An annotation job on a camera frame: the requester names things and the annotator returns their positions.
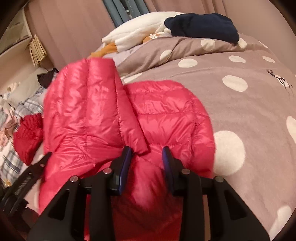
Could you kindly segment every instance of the black cloth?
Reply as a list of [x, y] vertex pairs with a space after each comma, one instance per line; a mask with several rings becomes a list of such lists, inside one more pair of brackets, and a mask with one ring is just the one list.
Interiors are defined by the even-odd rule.
[[52, 82], [52, 78], [54, 73], [58, 73], [59, 71], [56, 68], [53, 68], [51, 71], [48, 71], [46, 74], [38, 74], [38, 82], [43, 88], [48, 88], [48, 86]]
[[167, 18], [165, 26], [172, 31], [173, 36], [219, 39], [234, 44], [239, 40], [231, 19], [219, 13], [180, 14]]

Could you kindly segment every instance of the dark blue fabric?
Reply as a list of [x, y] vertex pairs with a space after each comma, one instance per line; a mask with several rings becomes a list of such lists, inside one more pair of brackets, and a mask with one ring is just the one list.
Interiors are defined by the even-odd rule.
[[239, 40], [237, 29], [231, 19], [218, 13], [180, 14], [174, 18], [167, 18], [165, 26], [172, 31], [173, 36], [219, 39], [235, 44]]

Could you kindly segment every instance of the beige tassel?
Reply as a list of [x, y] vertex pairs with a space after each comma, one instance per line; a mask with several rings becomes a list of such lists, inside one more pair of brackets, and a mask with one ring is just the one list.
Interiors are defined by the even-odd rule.
[[44, 49], [42, 43], [39, 41], [39, 38], [36, 35], [34, 35], [34, 37], [32, 38], [29, 49], [34, 66], [39, 65], [40, 62], [44, 60], [47, 55], [46, 50]]

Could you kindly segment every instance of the metal screw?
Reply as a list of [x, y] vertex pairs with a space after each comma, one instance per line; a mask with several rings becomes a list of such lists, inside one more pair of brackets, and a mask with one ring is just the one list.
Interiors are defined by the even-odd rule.
[[190, 174], [190, 170], [187, 169], [187, 168], [183, 168], [181, 172], [182, 172], [184, 175], [188, 175], [188, 174]]
[[72, 176], [71, 178], [70, 178], [70, 181], [71, 182], [77, 182], [78, 181], [78, 177], [77, 176]]
[[215, 177], [215, 180], [219, 183], [222, 183], [224, 181], [224, 178], [223, 177], [220, 177], [220, 176], [217, 176]]
[[103, 170], [103, 173], [110, 174], [112, 172], [112, 169], [110, 167], [107, 167]]

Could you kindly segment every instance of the pink quilted jacket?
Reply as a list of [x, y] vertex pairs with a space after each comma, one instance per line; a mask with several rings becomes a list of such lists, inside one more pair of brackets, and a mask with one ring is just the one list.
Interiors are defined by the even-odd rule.
[[71, 176], [108, 167], [124, 145], [135, 155], [123, 195], [112, 200], [116, 239], [177, 240], [182, 199], [167, 189], [162, 148], [169, 146], [186, 168], [211, 177], [210, 119], [201, 102], [174, 81], [123, 86], [111, 59], [69, 64], [49, 87], [44, 151], [53, 154], [40, 187], [40, 211]]

